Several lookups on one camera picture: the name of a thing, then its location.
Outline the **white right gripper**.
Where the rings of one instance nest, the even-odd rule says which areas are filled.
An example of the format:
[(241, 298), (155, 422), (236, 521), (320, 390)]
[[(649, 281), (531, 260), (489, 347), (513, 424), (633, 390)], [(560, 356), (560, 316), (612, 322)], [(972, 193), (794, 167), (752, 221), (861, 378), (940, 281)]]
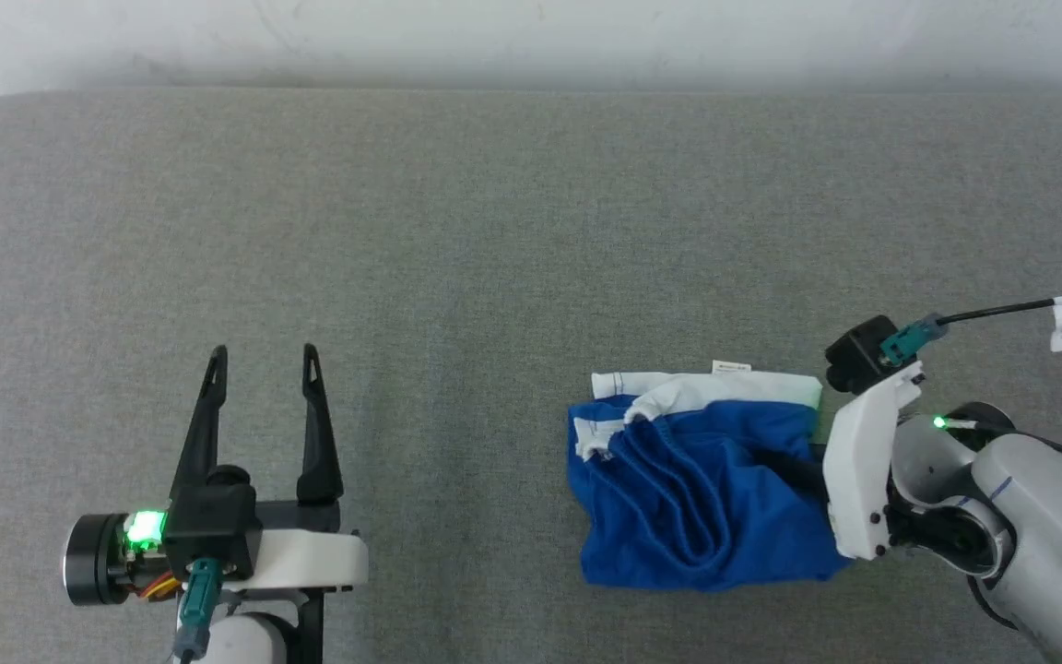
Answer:
[(890, 546), (883, 512), (889, 503), (892, 447), (901, 411), (922, 395), (922, 374), (923, 363), (912, 362), (839, 408), (825, 454), (810, 450), (802, 458), (754, 452), (754, 461), (784, 483), (827, 504), (837, 551), (847, 558), (874, 560)]

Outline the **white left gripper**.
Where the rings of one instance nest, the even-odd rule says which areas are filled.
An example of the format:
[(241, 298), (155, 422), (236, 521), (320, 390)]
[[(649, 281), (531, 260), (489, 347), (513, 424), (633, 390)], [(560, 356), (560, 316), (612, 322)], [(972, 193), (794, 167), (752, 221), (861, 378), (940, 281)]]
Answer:
[[(227, 401), (227, 346), (216, 346), (174, 471), (172, 501), (181, 489), (206, 484), (218, 463), (219, 413)], [(224, 591), (343, 591), (369, 583), (367, 543), (355, 532), (340, 530), (341, 509), (337, 501), (343, 495), (342, 472), (319, 352), (311, 343), (303, 346), (301, 391), (306, 399), (306, 432), (299, 503), (274, 500), (256, 506), (263, 530), (254, 572), (245, 580), (225, 580)]]

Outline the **blue shorts with white waistband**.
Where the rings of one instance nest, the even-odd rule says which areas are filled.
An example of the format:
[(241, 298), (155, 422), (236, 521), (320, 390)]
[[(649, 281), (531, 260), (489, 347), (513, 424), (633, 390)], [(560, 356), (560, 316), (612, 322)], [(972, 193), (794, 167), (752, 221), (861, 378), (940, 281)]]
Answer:
[(645, 591), (826, 581), (847, 566), (826, 504), (755, 450), (808, 458), (822, 385), (754, 370), (594, 373), (566, 476), (589, 520), (586, 583)]

